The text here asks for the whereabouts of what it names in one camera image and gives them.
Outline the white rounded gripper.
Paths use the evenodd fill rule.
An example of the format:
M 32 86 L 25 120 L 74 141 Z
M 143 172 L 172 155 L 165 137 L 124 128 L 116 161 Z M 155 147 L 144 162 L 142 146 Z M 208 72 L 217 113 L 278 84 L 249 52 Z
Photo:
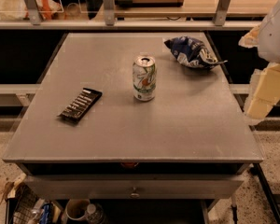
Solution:
M 248 49 L 258 48 L 260 58 L 270 62 L 262 71 L 254 71 L 245 100 L 245 122 L 257 125 L 280 101 L 280 0 L 260 26 L 240 38 L 238 45 Z

